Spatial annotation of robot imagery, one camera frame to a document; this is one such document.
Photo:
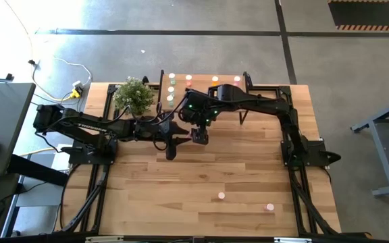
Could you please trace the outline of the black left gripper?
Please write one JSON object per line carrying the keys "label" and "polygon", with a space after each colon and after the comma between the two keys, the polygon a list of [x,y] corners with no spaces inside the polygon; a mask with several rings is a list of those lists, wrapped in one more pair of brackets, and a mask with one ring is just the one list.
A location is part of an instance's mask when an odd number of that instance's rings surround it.
{"label": "black left gripper", "polygon": [[[190,131],[181,128],[176,122],[167,119],[160,124],[137,122],[134,129],[135,141],[149,141],[158,151],[165,152],[167,160],[176,157],[176,146],[190,141]],[[185,137],[173,138],[176,134],[187,134]]]}

